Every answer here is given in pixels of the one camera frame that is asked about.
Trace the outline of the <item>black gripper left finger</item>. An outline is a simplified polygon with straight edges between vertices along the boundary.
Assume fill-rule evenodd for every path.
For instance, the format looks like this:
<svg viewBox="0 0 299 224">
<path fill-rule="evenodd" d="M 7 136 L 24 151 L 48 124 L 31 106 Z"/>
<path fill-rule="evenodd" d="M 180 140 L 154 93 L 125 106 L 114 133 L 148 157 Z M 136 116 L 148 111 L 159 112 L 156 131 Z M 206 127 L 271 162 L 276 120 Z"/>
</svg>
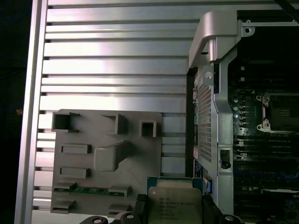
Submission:
<svg viewBox="0 0 299 224">
<path fill-rule="evenodd" d="M 112 224 L 147 224 L 148 223 L 148 196 L 138 194 L 133 211 L 118 213 Z M 103 216 L 91 216 L 85 220 L 86 224 L 108 224 L 109 221 Z"/>
</svg>

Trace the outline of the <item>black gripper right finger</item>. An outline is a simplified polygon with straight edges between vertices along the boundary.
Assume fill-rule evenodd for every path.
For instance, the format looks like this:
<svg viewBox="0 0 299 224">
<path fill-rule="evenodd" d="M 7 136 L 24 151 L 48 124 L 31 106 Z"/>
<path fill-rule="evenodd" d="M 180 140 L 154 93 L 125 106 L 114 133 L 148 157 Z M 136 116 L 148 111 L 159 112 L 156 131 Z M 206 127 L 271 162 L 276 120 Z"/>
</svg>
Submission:
<svg viewBox="0 0 299 224">
<path fill-rule="evenodd" d="M 242 220 L 234 215 L 223 214 L 214 203 L 211 195 L 202 197 L 202 223 L 203 224 L 241 224 Z"/>
</svg>

